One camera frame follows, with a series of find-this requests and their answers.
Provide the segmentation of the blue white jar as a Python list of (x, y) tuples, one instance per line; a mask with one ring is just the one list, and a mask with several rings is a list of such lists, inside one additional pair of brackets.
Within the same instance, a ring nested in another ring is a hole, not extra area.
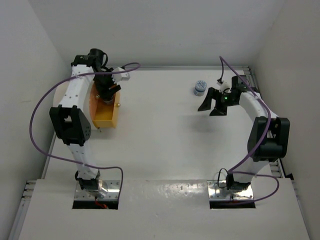
[(203, 96), (205, 94), (206, 89), (207, 89), (207, 83), (204, 80), (198, 80), (195, 83), (193, 93), (196, 96), (200, 97), (200, 96)]
[(106, 105), (113, 105), (114, 102), (115, 102), (115, 98), (112, 97), (111, 99), (104, 99), (103, 102), (104, 102)]

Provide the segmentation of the yellow bottom drawer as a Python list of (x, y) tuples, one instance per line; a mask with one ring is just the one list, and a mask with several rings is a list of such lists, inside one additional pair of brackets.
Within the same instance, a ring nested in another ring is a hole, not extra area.
[(120, 103), (120, 92), (117, 92), (113, 97), (115, 98), (113, 105), (107, 105), (100, 99), (102, 116), (100, 121), (95, 125), (98, 129), (117, 127), (120, 107), (116, 107), (116, 104)]

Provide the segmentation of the cream cabinet with legs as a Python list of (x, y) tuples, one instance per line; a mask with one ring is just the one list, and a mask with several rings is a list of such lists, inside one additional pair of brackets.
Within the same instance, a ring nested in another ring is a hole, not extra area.
[[(98, 128), (93, 124), (91, 114), (90, 114), (90, 95), (91, 95), (91, 89), (93, 87), (93, 81), (89, 84), (88, 89), (86, 90), (86, 95), (84, 99), (84, 105), (83, 105), (83, 113), (88, 119), (91, 128), (93, 129), (94, 132), (98, 132)], [(69, 81), (62, 83), (60, 86), (58, 86), (54, 92), (54, 97), (53, 97), (53, 107), (57, 107), (62, 100), (62, 98), (65, 96), (67, 88), (69, 86)]]

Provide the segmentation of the orange drawer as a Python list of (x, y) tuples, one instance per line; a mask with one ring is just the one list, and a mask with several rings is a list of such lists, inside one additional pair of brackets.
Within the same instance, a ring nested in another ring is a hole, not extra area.
[(93, 83), (89, 91), (89, 116), (94, 125), (101, 120), (102, 117), (102, 108), (101, 108), (101, 99), (96, 88), (96, 84)]

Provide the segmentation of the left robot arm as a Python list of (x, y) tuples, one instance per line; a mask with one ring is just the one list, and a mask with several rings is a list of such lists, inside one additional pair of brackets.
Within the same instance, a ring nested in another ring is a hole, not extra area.
[(49, 110), (56, 136), (68, 147), (76, 162), (75, 179), (82, 190), (100, 192), (102, 180), (95, 168), (89, 139), (92, 130), (114, 128), (119, 102), (119, 81), (130, 75), (121, 67), (107, 68), (108, 55), (92, 48), (71, 63), (72, 79), (57, 106)]

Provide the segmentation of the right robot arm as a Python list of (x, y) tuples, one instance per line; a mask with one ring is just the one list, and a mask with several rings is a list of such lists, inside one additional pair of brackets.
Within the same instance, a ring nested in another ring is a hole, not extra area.
[(255, 88), (234, 76), (231, 85), (218, 80), (219, 89), (210, 87), (198, 111), (210, 111), (210, 116), (226, 116), (229, 107), (242, 107), (253, 122), (247, 141), (247, 155), (227, 170), (226, 189), (242, 191), (252, 178), (271, 162), (287, 154), (290, 121), (279, 117), (262, 100)]

